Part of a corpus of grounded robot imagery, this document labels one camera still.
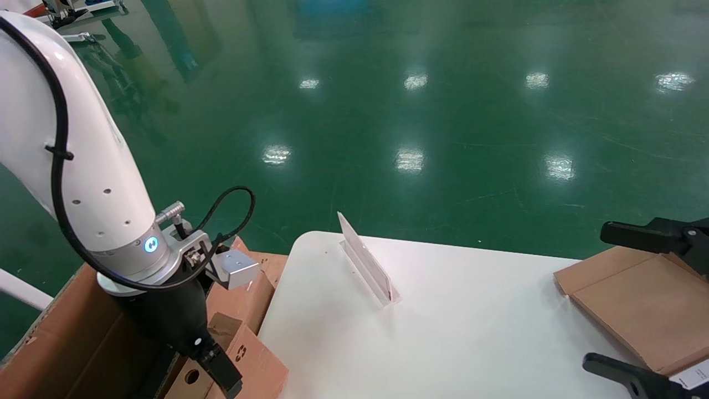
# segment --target black cable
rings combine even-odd
[[[246,225],[249,223],[249,220],[251,220],[251,216],[254,214],[254,208],[256,207],[256,194],[254,194],[254,192],[246,186],[243,186],[243,185],[234,186],[232,188],[227,189],[225,192],[221,193],[221,195],[217,198],[217,200],[212,205],[212,208],[210,208],[209,212],[207,212],[207,214],[204,216],[204,219],[202,219],[202,221],[199,222],[197,227],[195,227],[195,230],[202,230],[204,228],[204,226],[207,224],[207,222],[209,222],[209,219],[211,219],[212,215],[217,210],[217,208],[219,207],[221,202],[229,194],[231,194],[234,191],[246,191],[249,194],[249,198],[250,198],[249,210],[248,210],[248,212],[246,212],[246,216],[244,216],[244,219],[241,221],[241,224],[239,224],[239,226],[236,229],[233,229],[232,231],[229,231],[227,234],[224,234],[224,236],[221,239],[217,238],[214,241],[212,241],[213,245],[221,244],[224,241],[227,241],[228,239],[239,234],[239,231],[242,231],[244,229],[244,227],[246,227]]]
[[[177,231],[177,236],[181,240],[184,240],[189,236],[189,234],[187,234],[187,231],[184,229],[184,225],[182,223],[175,224],[175,231]]]
[[[59,78],[55,74],[52,66],[46,60],[44,55],[37,49],[37,47],[32,43],[26,36],[22,34],[15,26],[9,23],[5,18],[0,17],[0,29],[7,33],[10,38],[15,40],[17,44],[22,47],[23,50],[32,58],[39,70],[44,75],[47,80],[47,84],[52,92],[52,97],[55,103],[55,112],[57,114],[57,133],[55,137],[54,147],[49,147],[48,149],[52,152],[52,172],[51,172],[51,186],[52,186],[52,205],[54,206],[54,212],[59,222],[59,228],[62,230],[62,234],[67,239],[69,244],[72,246],[74,251],[76,251],[79,256],[82,257],[84,262],[88,263],[89,266],[94,268],[100,274],[110,278],[114,282],[124,285],[129,288],[141,291],[158,291],[158,290],[169,290],[172,288],[177,288],[183,285],[199,275],[204,268],[211,262],[212,257],[217,251],[218,246],[212,245],[212,249],[206,253],[204,261],[195,269],[193,269],[192,274],[188,275],[180,281],[176,281],[170,284],[164,285],[150,285],[142,284],[129,280],[122,275],[117,274],[111,269],[106,268],[101,265],[101,263],[94,258],[91,253],[84,247],[77,237],[71,223],[69,222],[69,217],[67,216],[67,211],[64,207],[64,199],[62,195],[62,173],[64,171],[64,161],[70,159],[73,155],[67,152],[67,142],[69,140],[69,113],[67,110],[67,99],[64,96],[64,90],[59,82]],[[222,239],[221,234],[217,234],[216,241]]]

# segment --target white label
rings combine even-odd
[[[681,384],[684,389],[694,389],[709,380],[709,359],[670,377],[670,381]]]

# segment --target green epoxy floor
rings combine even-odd
[[[156,208],[231,185],[242,237],[338,231],[584,258],[601,224],[709,214],[708,0],[126,0],[65,30]],[[0,267],[79,265],[0,170]],[[207,231],[246,207],[233,198]],[[0,296],[0,351],[37,312]]]

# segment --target white pipe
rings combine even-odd
[[[38,310],[44,310],[54,300],[38,288],[0,269],[0,292],[17,298]]]

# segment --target white card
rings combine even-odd
[[[340,227],[345,240],[342,242],[342,247],[345,253],[350,257],[359,274],[369,286],[369,289],[381,301],[383,305],[395,302],[399,299],[399,294],[391,284],[391,279],[386,271],[381,267],[369,251],[362,239],[357,235],[357,232],[352,228],[350,223],[341,213],[337,213],[340,219]]]

